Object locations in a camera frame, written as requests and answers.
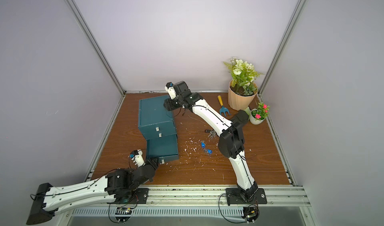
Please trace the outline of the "teal drawer cabinet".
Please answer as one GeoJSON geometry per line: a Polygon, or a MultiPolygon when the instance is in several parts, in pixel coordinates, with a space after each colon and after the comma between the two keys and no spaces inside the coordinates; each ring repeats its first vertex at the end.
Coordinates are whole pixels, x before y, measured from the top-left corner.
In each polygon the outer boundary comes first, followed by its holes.
{"type": "Polygon", "coordinates": [[[173,112],[164,107],[169,98],[164,95],[139,100],[138,129],[146,140],[177,134],[173,112]]]}

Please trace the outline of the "teal bottom drawer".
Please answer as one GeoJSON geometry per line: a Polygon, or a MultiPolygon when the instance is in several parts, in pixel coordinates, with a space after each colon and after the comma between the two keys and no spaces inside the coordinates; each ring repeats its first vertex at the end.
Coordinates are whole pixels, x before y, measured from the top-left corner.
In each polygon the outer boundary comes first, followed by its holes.
{"type": "Polygon", "coordinates": [[[147,140],[146,159],[158,158],[159,162],[179,159],[177,134],[147,140]]]}

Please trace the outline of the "bunch of keys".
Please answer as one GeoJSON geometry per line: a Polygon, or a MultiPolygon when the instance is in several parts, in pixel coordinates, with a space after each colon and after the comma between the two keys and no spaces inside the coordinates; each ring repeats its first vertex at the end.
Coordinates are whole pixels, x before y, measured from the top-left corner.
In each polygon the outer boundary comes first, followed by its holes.
{"type": "Polygon", "coordinates": [[[209,138],[209,139],[213,139],[213,138],[215,138],[215,137],[218,136],[218,135],[217,135],[217,132],[216,132],[215,130],[208,130],[208,129],[206,129],[206,130],[205,130],[205,133],[208,134],[208,138],[209,138]]]}

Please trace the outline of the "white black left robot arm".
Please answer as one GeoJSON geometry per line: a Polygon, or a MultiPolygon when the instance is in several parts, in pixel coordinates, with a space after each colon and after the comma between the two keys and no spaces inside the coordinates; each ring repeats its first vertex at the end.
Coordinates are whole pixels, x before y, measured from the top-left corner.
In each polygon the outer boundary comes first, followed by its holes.
{"type": "Polygon", "coordinates": [[[114,169],[105,176],[80,184],[64,187],[40,184],[36,193],[30,195],[33,204],[26,224],[42,224],[56,214],[97,203],[136,205],[145,202],[144,190],[139,187],[153,181],[158,166],[158,158],[148,158],[141,161],[137,169],[114,169]]]}

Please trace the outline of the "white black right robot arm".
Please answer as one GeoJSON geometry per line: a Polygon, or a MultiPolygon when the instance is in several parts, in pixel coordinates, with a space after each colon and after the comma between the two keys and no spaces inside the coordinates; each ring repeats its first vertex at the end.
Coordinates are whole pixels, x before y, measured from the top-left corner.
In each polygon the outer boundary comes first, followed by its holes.
{"type": "Polygon", "coordinates": [[[168,82],[165,90],[169,98],[164,107],[168,111],[184,108],[201,117],[219,137],[218,148],[223,156],[229,159],[234,169],[237,186],[244,201],[251,201],[258,190],[245,157],[245,138],[243,126],[248,122],[249,115],[239,110],[231,119],[226,119],[214,110],[199,93],[192,93],[184,81],[168,82]]]}

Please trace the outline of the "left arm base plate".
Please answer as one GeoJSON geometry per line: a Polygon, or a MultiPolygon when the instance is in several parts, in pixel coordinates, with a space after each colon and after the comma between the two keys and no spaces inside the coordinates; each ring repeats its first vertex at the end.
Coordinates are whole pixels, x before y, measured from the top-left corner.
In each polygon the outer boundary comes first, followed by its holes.
{"type": "Polygon", "coordinates": [[[149,188],[138,188],[134,191],[124,191],[115,195],[114,204],[146,204],[149,188]]]}

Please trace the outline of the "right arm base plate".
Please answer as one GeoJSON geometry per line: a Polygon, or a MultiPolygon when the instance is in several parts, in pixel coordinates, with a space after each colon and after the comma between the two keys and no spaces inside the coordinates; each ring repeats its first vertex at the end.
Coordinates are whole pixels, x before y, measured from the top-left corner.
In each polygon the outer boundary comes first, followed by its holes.
{"type": "Polygon", "coordinates": [[[266,205],[268,203],[267,196],[263,188],[258,188],[256,190],[249,189],[248,191],[244,191],[240,188],[226,188],[225,195],[228,206],[239,204],[266,205]]]}

